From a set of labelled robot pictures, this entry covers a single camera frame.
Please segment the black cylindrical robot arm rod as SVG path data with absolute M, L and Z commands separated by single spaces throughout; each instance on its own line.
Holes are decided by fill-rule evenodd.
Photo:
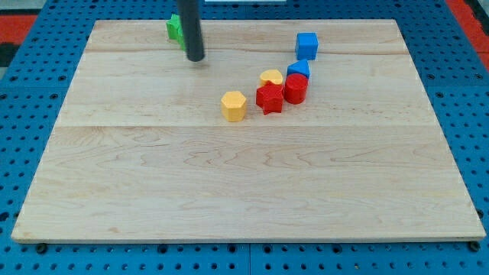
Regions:
M 205 57 L 199 2 L 197 0 L 176 0 L 176 7 L 180 16 L 187 59 L 199 62 Z

